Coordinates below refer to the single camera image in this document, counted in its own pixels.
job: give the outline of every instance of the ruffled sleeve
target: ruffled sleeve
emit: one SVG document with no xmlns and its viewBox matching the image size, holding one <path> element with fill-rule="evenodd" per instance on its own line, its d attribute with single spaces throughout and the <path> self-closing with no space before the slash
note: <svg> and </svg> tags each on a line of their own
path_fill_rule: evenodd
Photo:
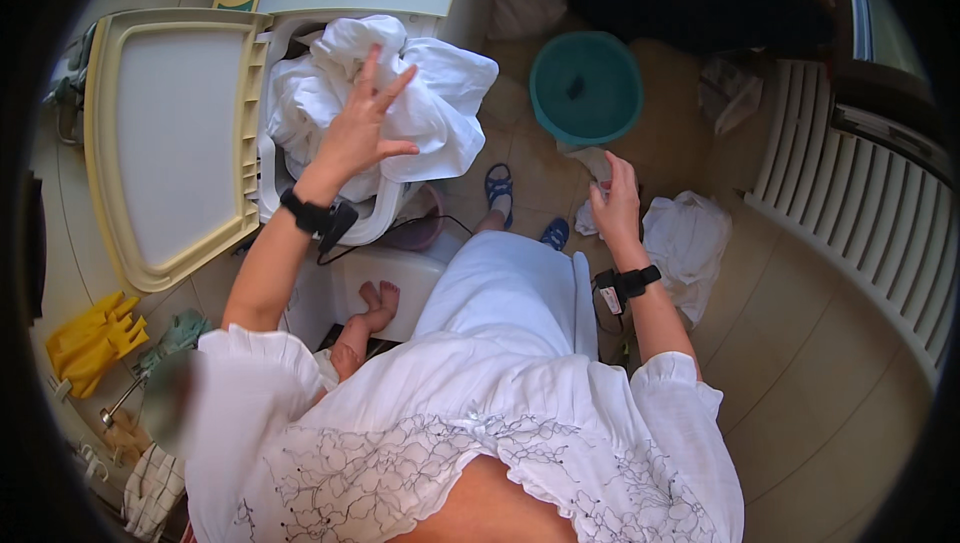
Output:
<svg viewBox="0 0 960 543">
<path fill-rule="evenodd" d="M 201 336 L 198 349 L 204 361 L 184 445 L 186 489 L 198 540 L 222 541 L 249 474 L 237 467 L 261 462 L 261 450 L 310 409 L 325 378 L 291 333 L 231 324 Z"/>
<path fill-rule="evenodd" d="M 651 357 L 630 378 L 630 392 L 656 447 L 703 505 L 726 540 L 743 538 L 743 494 L 716 424 L 723 393 L 697 381 L 693 357 Z"/>
</svg>

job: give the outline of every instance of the green cloth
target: green cloth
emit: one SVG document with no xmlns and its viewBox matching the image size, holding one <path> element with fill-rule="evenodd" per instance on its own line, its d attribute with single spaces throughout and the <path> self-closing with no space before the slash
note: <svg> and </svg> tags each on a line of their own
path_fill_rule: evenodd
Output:
<svg viewBox="0 0 960 543">
<path fill-rule="evenodd" d="M 196 349 L 200 335 L 213 330 L 210 321 L 196 309 L 186 309 L 173 316 L 170 328 L 160 338 L 160 342 L 136 357 L 137 376 L 148 377 L 157 365 L 170 354 L 183 349 Z"/>
</svg>

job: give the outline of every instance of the yellow rubber glove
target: yellow rubber glove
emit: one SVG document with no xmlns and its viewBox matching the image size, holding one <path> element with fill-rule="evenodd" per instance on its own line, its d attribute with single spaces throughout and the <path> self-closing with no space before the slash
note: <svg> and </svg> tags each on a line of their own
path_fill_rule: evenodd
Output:
<svg viewBox="0 0 960 543">
<path fill-rule="evenodd" d="M 90 397 L 110 368 L 150 339 L 144 331 L 147 321 L 141 316 L 134 322 L 131 316 L 140 299 L 123 297 L 123 291 L 103 297 L 47 339 L 54 374 L 70 380 L 74 397 Z"/>
</svg>

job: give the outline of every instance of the child's leg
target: child's leg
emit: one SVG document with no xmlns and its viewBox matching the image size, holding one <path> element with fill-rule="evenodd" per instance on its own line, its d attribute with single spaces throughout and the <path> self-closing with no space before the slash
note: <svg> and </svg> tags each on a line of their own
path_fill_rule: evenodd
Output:
<svg viewBox="0 0 960 543">
<path fill-rule="evenodd" d="M 360 287 L 360 297 L 363 297 L 369 309 L 365 313 L 352 315 L 330 348 L 330 364 L 337 370 L 341 383 L 363 366 L 370 335 L 387 328 L 397 315 L 401 290 L 393 283 L 380 281 L 378 294 L 374 283 L 367 281 Z"/>
</svg>

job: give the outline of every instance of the teal bucket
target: teal bucket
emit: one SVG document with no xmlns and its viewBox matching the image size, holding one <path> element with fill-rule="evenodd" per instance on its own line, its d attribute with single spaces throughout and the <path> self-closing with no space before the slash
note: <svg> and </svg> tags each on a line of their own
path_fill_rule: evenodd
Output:
<svg viewBox="0 0 960 543">
<path fill-rule="evenodd" d="M 530 99 L 536 121 L 559 141 L 603 145 L 641 116 L 641 69 L 627 45 L 608 32 L 561 34 L 534 60 Z"/>
</svg>

